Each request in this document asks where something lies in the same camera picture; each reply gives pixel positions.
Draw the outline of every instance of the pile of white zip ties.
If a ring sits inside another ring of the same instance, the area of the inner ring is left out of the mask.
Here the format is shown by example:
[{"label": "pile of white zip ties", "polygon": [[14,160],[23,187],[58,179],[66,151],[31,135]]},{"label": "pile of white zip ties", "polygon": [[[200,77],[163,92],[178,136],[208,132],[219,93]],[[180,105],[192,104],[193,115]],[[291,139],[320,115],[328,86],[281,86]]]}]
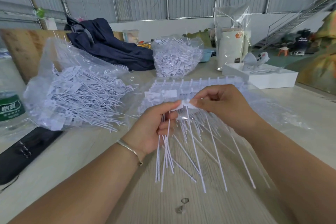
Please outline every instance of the pile of white zip ties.
[{"label": "pile of white zip ties", "polygon": [[39,126],[55,131],[90,124],[117,131],[114,125],[123,124],[124,114],[117,108],[123,106],[121,98],[137,85],[126,86],[113,75],[94,73],[81,66],[60,73],[54,68],[53,75],[39,100],[32,97],[31,89],[24,93],[26,107]]},{"label": "pile of white zip ties", "polygon": [[[216,147],[216,142],[222,144],[233,154],[235,152],[220,140],[221,136],[218,131],[219,128],[225,128],[230,134],[230,137],[232,138],[234,142],[237,152],[250,178],[252,187],[256,188],[254,181],[248,170],[248,167],[246,165],[246,162],[240,152],[240,149],[236,143],[235,138],[233,137],[232,129],[229,128],[226,124],[224,124],[214,114],[207,113],[203,110],[200,110],[189,103],[189,99],[191,99],[198,91],[203,89],[205,86],[218,85],[218,84],[234,84],[239,90],[242,90],[242,91],[245,91],[247,89],[247,84],[245,84],[241,78],[217,77],[217,79],[208,78],[208,79],[202,80],[202,78],[200,78],[199,80],[194,80],[194,81],[193,79],[191,79],[190,81],[184,81],[184,79],[182,79],[178,81],[172,80],[169,82],[166,82],[166,80],[164,80],[163,82],[158,82],[157,80],[155,80],[153,85],[150,87],[149,91],[145,92],[145,98],[143,99],[142,103],[138,107],[139,115],[142,114],[148,107],[151,107],[151,106],[154,106],[162,102],[166,102],[166,101],[176,101],[177,99],[182,99],[182,103],[180,104],[180,106],[171,111],[175,111],[175,110],[178,111],[179,113],[179,117],[177,119],[178,127],[180,127],[182,130],[183,140],[185,143],[188,143],[188,140],[192,141],[193,149],[194,149],[195,156],[196,156],[196,162],[194,162],[191,159],[190,154],[188,154],[186,149],[183,147],[181,141],[175,135],[173,135],[171,138],[169,138],[169,134],[158,137],[155,182],[161,181],[161,192],[163,191],[165,169],[170,167],[171,172],[174,173],[174,167],[175,167],[174,165],[179,167],[187,176],[190,177],[190,179],[193,182],[197,182],[197,177],[192,177],[192,175],[190,175],[183,167],[181,167],[176,162],[176,160],[172,157],[172,154],[170,152],[170,147],[169,147],[170,139],[174,139],[178,143],[182,152],[187,156],[192,166],[195,168],[195,170],[199,174],[204,193],[206,193],[206,187],[205,187],[204,178],[202,175],[202,168],[199,162],[196,145],[199,148],[201,148],[209,157],[211,157],[218,164],[218,167],[220,169],[220,173],[223,179],[223,184],[225,186],[225,191],[228,191],[228,188],[225,182],[225,175],[224,175],[224,172],[221,166],[221,161],[219,159],[219,155],[218,155],[218,151]],[[215,156],[213,156],[202,144],[202,132],[203,131],[208,131],[211,135],[211,140],[214,145],[215,153],[216,153]],[[160,137],[163,137],[163,142],[164,142],[164,146],[163,146],[164,160],[163,160],[163,166],[162,166],[161,173],[160,173],[160,145],[159,145]],[[258,166],[256,160],[254,159],[249,149],[248,151],[254,163],[257,166],[259,174],[263,177],[264,181],[266,182],[266,185],[270,187],[261,168]]]},{"label": "pile of white zip ties", "polygon": [[154,65],[158,77],[184,76],[195,69],[203,58],[200,46],[193,47],[192,39],[162,38],[152,44]]}]

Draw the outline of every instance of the green floor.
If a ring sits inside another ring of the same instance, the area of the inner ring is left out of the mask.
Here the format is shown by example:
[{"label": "green floor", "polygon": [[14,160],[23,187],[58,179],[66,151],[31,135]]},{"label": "green floor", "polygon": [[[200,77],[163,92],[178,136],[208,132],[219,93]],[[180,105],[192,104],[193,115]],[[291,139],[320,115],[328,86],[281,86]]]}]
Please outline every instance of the green floor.
[{"label": "green floor", "polygon": [[252,53],[257,56],[259,53],[261,52],[267,52],[268,56],[269,56],[269,61],[266,62],[266,64],[268,65],[272,65],[272,66],[277,66],[277,67],[285,67],[288,64],[291,64],[297,60],[300,59],[304,59],[306,57],[309,57],[311,55],[306,54],[304,56],[284,56],[283,54],[281,54],[281,56],[278,56],[278,49],[265,49],[265,50],[252,50]]}]

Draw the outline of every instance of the forearm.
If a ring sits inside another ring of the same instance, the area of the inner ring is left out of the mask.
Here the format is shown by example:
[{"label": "forearm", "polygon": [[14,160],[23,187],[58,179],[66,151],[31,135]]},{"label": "forearm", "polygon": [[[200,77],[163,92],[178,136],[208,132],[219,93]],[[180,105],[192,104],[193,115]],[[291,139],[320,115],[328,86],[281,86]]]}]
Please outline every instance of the forearm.
[{"label": "forearm", "polygon": [[105,223],[137,167],[137,156],[114,144],[27,207],[10,224]]},{"label": "forearm", "polygon": [[244,137],[300,222],[334,223],[333,168],[266,122]]}]

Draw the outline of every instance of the white wall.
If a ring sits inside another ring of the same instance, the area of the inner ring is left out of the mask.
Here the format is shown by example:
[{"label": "white wall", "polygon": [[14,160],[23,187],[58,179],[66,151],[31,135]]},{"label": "white wall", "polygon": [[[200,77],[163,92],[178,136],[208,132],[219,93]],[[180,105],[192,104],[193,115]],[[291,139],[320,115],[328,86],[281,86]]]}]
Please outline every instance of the white wall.
[{"label": "white wall", "polygon": [[[293,29],[296,32],[300,29],[310,28],[317,31],[322,26],[322,20],[328,15],[329,12],[320,12],[309,18],[303,24]],[[291,18],[293,14],[256,14],[251,15],[250,29],[252,31],[251,44],[256,44],[258,41],[267,36],[268,27],[276,22],[272,27],[278,26],[281,22]],[[185,34],[186,31],[190,33],[198,32],[206,28],[214,26],[213,18],[200,18],[200,19],[179,19],[179,20],[158,20],[158,21],[134,21],[111,23],[112,30],[122,31],[124,29],[138,29],[139,40],[149,41],[160,36],[167,36],[172,34]]]}]

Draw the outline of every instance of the person's right hand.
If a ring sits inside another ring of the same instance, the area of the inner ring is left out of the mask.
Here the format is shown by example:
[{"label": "person's right hand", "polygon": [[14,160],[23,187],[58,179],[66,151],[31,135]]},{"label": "person's right hand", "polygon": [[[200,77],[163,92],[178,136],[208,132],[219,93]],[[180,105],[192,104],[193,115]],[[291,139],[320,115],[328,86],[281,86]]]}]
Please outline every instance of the person's right hand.
[{"label": "person's right hand", "polygon": [[190,103],[214,113],[243,137],[265,122],[232,84],[205,87],[190,100]]}]

